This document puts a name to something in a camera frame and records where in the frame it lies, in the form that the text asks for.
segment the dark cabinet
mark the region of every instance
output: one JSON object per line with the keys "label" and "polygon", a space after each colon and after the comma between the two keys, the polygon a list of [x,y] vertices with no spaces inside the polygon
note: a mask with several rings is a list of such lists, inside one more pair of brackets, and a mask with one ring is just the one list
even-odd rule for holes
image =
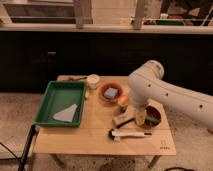
{"label": "dark cabinet", "polygon": [[43,91],[61,74],[129,75],[150,59],[164,80],[213,94],[212,35],[0,32],[0,89]]}

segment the white napkin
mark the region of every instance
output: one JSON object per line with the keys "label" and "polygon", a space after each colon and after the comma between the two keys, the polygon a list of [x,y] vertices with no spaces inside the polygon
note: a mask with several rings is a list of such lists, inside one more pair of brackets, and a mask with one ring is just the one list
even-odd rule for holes
{"label": "white napkin", "polygon": [[55,113],[53,115],[53,119],[65,122],[72,122],[77,107],[78,106],[76,104],[73,104],[64,110]]}

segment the speckled floor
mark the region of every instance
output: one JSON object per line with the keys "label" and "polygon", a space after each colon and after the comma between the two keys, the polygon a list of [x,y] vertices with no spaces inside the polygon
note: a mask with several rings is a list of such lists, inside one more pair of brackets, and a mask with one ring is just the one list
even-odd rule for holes
{"label": "speckled floor", "polygon": [[[0,93],[0,141],[16,153],[23,149],[27,131],[38,110],[41,96],[41,94]],[[206,128],[186,115],[169,108],[166,108],[166,113],[177,155],[163,156],[152,170],[161,171],[172,166],[181,166],[197,171],[213,171],[213,136]],[[5,153],[7,152],[0,147],[0,155]],[[151,160],[151,157],[69,155],[59,157],[66,163],[66,168],[60,168],[50,155],[45,154],[35,155],[34,161],[29,161],[25,168],[35,171],[139,171],[147,170],[146,166]],[[0,160],[1,171],[14,171],[17,167],[15,160]]]}

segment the bowl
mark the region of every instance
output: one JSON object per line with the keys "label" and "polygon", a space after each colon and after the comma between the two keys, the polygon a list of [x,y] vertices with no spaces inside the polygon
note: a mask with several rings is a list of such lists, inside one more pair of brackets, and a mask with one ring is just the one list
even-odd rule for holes
{"label": "bowl", "polygon": [[[114,89],[117,89],[118,92],[116,94],[116,96],[113,98],[113,99],[109,99],[109,98],[106,98],[104,96],[104,93],[109,89],[109,88],[114,88]],[[104,85],[102,85],[100,87],[100,92],[99,92],[99,96],[101,98],[101,100],[105,101],[105,102],[109,102],[109,103],[117,103],[118,101],[118,98],[122,95],[123,93],[123,90],[121,88],[121,86],[117,83],[106,83]]]}
{"label": "bowl", "polygon": [[147,106],[146,112],[147,112],[147,116],[143,124],[143,127],[153,128],[161,123],[161,114],[155,107]]}

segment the small cup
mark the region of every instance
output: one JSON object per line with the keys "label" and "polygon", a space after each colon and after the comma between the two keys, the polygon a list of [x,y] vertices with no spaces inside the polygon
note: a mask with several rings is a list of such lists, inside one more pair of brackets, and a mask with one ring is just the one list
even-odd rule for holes
{"label": "small cup", "polygon": [[87,77],[87,85],[90,89],[97,89],[99,86],[100,77],[96,74],[91,74]]}

